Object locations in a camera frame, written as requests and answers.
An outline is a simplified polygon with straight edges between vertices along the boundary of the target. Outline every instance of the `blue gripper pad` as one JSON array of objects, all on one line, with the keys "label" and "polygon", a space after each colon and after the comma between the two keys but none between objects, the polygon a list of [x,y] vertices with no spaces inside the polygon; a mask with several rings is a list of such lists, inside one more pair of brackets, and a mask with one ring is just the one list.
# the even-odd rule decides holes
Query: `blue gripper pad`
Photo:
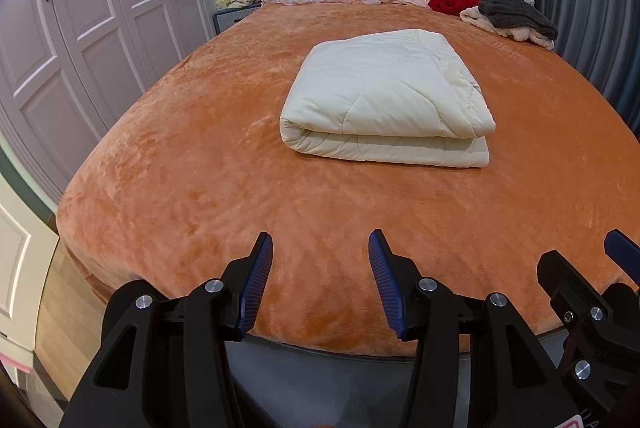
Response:
[{"label": "blue gripper pad", "polygon": [[239,294],[239,315],[236,328],[248,332],[254,328],[264,287],[273,262],[273,239],[269,233],[260,234],[251,255],[251,263],[244,288]]},{"label": "blue gripper pad", "polygon": [[631,239],[619,230],[609,231],[604,239],[604,252],[640,285],[640,248]]},{"label": "blue gripper pad", "polygon": [[371,233],[369,235],[369,263],[373,270],[373,277],[376,279],[382,307],[385,310],[386,322],[389,324],[389,328],[396,333],[396,336],[402,339],[408,327],[404,317],[404,297],[401,285],[396,280],[393,257],[395,255],[391,252],[382,231],[375,230]]}]

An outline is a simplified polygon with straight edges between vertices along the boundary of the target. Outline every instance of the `wooden floor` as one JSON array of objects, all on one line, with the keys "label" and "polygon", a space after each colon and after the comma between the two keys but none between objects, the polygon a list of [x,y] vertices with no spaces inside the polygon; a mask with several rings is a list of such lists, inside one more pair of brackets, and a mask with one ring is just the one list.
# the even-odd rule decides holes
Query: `wooden floor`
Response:
[{"label": "wooden floor", "polygon": [[104,305],[58,243],[45,282],[35,353],[69,400],[100,346]]}]

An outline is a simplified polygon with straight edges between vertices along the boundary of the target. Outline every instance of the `ribbed blue pad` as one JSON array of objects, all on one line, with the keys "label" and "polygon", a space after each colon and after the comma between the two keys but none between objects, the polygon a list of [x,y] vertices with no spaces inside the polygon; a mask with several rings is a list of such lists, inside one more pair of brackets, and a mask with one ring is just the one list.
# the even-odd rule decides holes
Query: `ribbed blue pad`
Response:
[{"label": "ribbed blue pad", "polygon": [[369,235],[369,263],[373,270],[373,277],[376,279],[386,321],[389,328],[401,339],[407,330],[402,313],[402,295],[375,232]]},{"label": "ribbed blue pad", "polygon": [[618,230],[609,231],[604,239],[604,252],[629,278],[640,284],[640,248]]},{"label": "ribbed blue pad", "polygon": [[270,234],[267,234],[240,295],[240,316],[237,328],[242,332],[248,332],[254,328],[272,261],[273,239]]}]

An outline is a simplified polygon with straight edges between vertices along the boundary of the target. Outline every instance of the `white wardrobe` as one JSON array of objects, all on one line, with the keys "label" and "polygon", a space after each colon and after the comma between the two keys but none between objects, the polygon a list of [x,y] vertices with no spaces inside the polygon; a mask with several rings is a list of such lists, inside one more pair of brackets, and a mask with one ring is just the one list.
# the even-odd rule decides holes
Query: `white wardrobe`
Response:
[{"label": "white wardrobe", "polygon": [[0,131],[57,202],[126,110],[215,33],[215,0],[0,0]]}]

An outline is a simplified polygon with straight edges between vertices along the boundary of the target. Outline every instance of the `white label sticker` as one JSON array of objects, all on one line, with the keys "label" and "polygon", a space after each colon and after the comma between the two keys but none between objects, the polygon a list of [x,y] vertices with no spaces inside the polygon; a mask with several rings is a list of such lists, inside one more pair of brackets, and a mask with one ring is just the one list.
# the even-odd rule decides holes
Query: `white label sticker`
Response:
[{"label": "white label sticker", "polygon": [[556,428],[584,428],[584,424],[582,424],[582,417],[577,415]]}]

